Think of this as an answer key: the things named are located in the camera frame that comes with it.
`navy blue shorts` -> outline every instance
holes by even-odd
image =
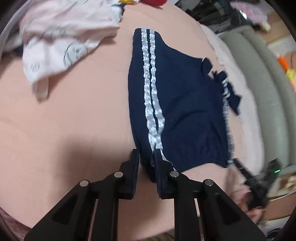
[[[142,165],[155,180],[152,153],[183,172],[216,163],[227,166],[232,144],[228,105],[238,114],[240,97],[224,71],[208,76],[212,65],[168,47],[149,29],[136,29],[128,74],[133,138]]]

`red object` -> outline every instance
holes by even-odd
[[[167,0],[141,0],[142,2],[152,6],[162,6]]]

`peach bed sheet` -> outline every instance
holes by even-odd
[[[1,63],[0,207],[34,226],[76,183],[118,170],[135,148],[128,109],[127,76],[136,28],[158,31],[165,43],[223,68],[197,22],[170,3],[126,6],[120,29],[69,71],[49,80],[49,99],[38,103],[21,59]],[[230,112],[235,156],[242,155],[242,127]],[[229,169],[205,164],[189,178],[213,179],[222,189]],[[135,198],[119,202],[119,240],[139,240],[173,228],[173,200],[160,200],[139,169]]]

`silver screw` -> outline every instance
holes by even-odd
[[[206,184],[207,186],[213,186],[213,185],[214,185],[214,181],[211,180],[211,179],[207,179],[207,180],[205,180],[205,184]]]
[[[170,175],[171,175],[171,177],[177,177],[177,176],[179,176],[179,173],[176,171],[172,171],[172,172],[170,172]]]
[[[82,187],[86,187],[89,184],[88,180],[82,180],[79,185]]]
[[[120,178],[122,176],[123,176],[123,173],[122,172],[115,172],[114,173],[114,177],[116,177],[116,178]]]

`bed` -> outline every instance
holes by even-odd
[[[73,68],[50,78],[47,101],[39,103],[32,95],[20,58],[1,62],[0,207],[20,223],[33,227],[80,180],[100,180],[128,160],[135,144],[127,76],[133,32],[142,27],[159,32],[168,46],[182,53],[208,57],[214,70],[232,69],[230,81],[239,76],[241,82],[237,79],[234,89],[246,101],[243,119],[229,112],[234,156],[254,174],[261,172],[266,151],[263,122],[256,95],[237,65],[238,56],[233,58],[231,48],[219,47],[220,39],[170,3],[128,5],[115,37],[105,38]],[[227,44],[227,36],[222,40]],[[229,59],[219,59],[217,48],[224,49],[222,55]],[[289,152],[289,140],[284,145]],[[229,195],[241,183],[235,170],[215,164],[185,174],[198,181],[210,178]],[[119,202],[118,240],[140,240],[173,226],[173,200],[159,199],[156,185],[140,167],[135,198]]]

